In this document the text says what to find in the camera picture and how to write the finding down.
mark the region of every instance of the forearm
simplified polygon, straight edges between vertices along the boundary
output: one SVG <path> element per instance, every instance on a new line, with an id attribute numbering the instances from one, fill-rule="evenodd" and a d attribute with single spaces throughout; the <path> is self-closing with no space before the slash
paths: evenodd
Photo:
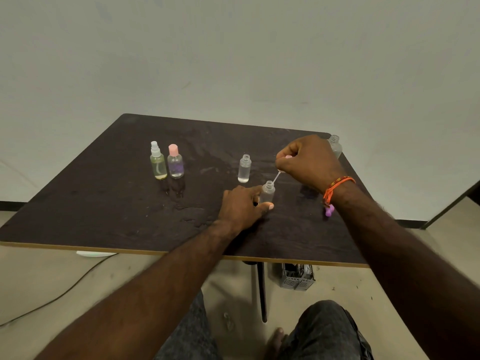
<path id="1" fill-rule="evenodd" d="M 37 359 L 151 360 L 237 234 L 215 221 L 88 310 Z"/>
<path id="2" fill-rule="evenodd" d="M 480 290 L 353 183 L 333 205 L 390 301 L 431 359 L 480 351 Z"/>

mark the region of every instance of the person's left hand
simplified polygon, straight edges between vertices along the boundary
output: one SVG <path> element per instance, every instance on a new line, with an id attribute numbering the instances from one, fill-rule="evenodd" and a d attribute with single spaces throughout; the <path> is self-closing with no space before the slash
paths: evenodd
<path id="1" fill-rule="evenodd" d="M 248 229 L 259 218 L 273 209 L 273 203 L 271 202 L 254 206 L 254 202 L 258 202 L 261 191 L 262 186 L 251 188 L 237 186 L 233 190 L 224 191 L 218 219 L 230 224 L 236 234 Z"/>

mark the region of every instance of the wooden table edge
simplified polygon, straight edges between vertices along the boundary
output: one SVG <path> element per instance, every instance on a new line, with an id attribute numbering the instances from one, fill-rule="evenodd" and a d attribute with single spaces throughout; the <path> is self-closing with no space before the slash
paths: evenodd
<path id="1" fill-rule="evenodd" d="M 119 253 L 119 254 L 140 254 L 140 255 L 158 255 L 158 256 L 167 254 L 167 251 L 134 250 L 134 249 L 124 249 L 124 248 L 90 248 L 86 246 L 49 245 L 49 244 L 35 244 L 35 243 L 10 242 L 10 241 L 0 241 L 0 245 L 17 247 L 17 248 L 56 249 L 56 250 L 70 250 L 70 251 L 80 250 L 85 252 Z M 223 255 L 222 259 L 242 260 L 246 262 L 310 264 L 313 266 L 343 266 L 348 268 L 370 268 L 368 264 L 354 263 L 354 262 L 338 262 L 338 261 L 276 259 L 276 258 L 260 258 L 260 257 L 252 257 L 252 256 L 233 256 L 233 255 Z"/>

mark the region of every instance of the white wall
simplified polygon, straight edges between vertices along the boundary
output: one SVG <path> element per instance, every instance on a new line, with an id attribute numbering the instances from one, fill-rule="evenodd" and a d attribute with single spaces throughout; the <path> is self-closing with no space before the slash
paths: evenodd
<path id="1" fill-rule="evenodd" d="M 387 211 L 428 220 L 480 179 L 479 12 L 0 0 L 0 200 L 29 200 L 129 112 L 336 133 Z"/>

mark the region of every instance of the table leg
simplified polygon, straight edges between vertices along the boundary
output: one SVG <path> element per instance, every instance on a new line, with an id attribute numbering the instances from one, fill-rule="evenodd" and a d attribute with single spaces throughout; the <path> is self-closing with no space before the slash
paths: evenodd
<path id="1" fill-rule="evenodd" d="M 257 266 L 257 275 L 258 275 L 258 290 L 260 293 L 260 309 L 261 309 L 261 320 L 263 323 L 267 323 L 267 296 L 265 293 L 265 267 L 264 263 L 261 261 L 243 261 L 249 266 Z"/>

